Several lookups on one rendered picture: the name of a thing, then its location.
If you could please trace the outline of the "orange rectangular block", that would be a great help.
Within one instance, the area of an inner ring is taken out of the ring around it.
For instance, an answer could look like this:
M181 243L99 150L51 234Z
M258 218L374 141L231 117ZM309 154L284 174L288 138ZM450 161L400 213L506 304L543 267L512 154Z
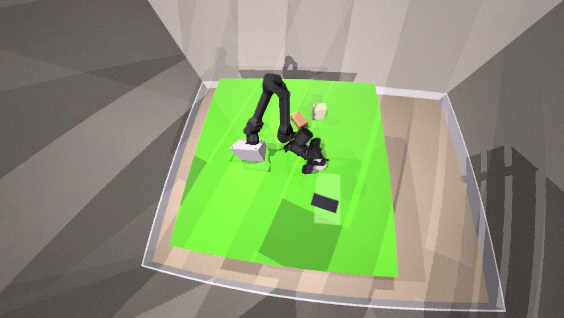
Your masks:
M291 114L291 120L296 125L298 130L301 126L304 126L304 127L308 126L308 120L305 118L305 116L300 111Z

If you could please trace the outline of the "beige rectangular block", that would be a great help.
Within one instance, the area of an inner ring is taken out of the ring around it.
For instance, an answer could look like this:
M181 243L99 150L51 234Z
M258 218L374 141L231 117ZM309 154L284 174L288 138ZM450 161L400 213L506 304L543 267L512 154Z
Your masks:
M313 104L313 111L312 111L313 120L316 119L323 120L326 110L327 108L325 103Z

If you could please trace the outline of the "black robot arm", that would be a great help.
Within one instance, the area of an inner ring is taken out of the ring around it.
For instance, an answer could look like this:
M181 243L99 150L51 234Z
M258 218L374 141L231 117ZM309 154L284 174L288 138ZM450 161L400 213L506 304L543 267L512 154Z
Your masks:
M277 131L277 139L281 143L290 141L287 145L284 145L285 153L291 151L295 154L299 154L303 146L313 137L311 130L301 126L297 132L293 131L290 122L290 96L291 92L287 89L286 84L282 80L280 75L267 73L263 79L262 93L260 95L259 101L257 103L256 109L252 117L248 119L245 127L243 128L243 134L246 134L246 143L249 145L256 145L259 143L260 129L264 125L262 117L267 109L270 99L273 94L276 94L279 98L279 115L280 115L280 125ZM293 139L294 138L294 139ZM293 139L293 140L292 140ZM307 146L304 155L307 159L312 160L312 158L320 157L322 149L320 148L320 143L313 141L311 146Z

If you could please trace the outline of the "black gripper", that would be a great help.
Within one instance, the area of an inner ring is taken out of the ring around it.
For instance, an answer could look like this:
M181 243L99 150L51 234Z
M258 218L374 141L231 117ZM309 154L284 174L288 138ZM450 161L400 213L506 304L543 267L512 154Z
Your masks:
M322 140L322 139L320 139L319 137L314 138L314 139L311 140L309 146L312 145L312 142L313 142L313 141L317 141L317 142L319 142L319 143L321 144L321 140ZM303 167L302 167L302 173L303 173L303 174L311 174L311 173L313 172L313 168L314 168L313 166L315 166L315 165L317 165L317 166L324 166L324 164L322 164L322 163L320 163L320 162L317 162L317 160L314 161L314 160L309 160L309 159L307 159L307 158L305 157L305 155L303 154L304 151L306 152L306 150L307 150L307 148L305 148L305 147L306 147L306 145L303 146L301 152L300 152L297 156L298 156L298 157L300 156L300 157L304 158L304 160L308 160L308 161L307 161L307 164L303 165ZM322 153L320 154L320 157L318 157L318 158L323 159L323 160L326 160L326 158L322 155Z

